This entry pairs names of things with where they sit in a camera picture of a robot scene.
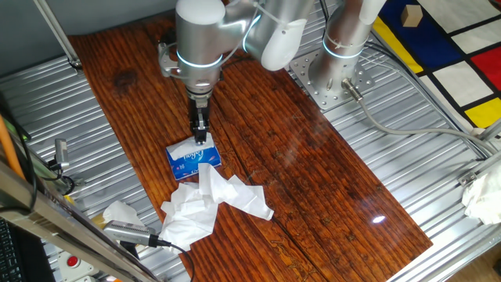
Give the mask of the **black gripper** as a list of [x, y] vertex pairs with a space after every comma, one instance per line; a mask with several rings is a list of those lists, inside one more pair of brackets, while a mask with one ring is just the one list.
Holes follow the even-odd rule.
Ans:
[[210, 100], [189, 100], [189, 124], [193, 138], [197, 144], [207, 141], [210, 119]]

